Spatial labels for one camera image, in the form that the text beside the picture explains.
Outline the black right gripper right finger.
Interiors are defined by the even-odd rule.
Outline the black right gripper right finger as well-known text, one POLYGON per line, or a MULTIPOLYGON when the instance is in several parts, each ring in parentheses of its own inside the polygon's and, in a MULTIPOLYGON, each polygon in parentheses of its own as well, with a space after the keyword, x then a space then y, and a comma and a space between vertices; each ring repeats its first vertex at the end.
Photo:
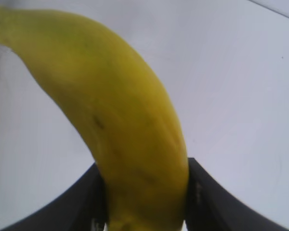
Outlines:
POLYGON ((288 231, 221 186, 194 158, 188 158, 185 223, 189 231, 288 231))

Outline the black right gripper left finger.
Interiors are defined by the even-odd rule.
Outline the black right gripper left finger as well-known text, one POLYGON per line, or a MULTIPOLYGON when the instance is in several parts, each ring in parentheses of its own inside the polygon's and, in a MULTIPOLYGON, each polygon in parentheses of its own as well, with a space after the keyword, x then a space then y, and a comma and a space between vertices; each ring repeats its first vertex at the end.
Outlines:
POLYGON ((93 164, 72 186, 46 206, 1 228, 2 231, 104 231, 104 184, 93 164))

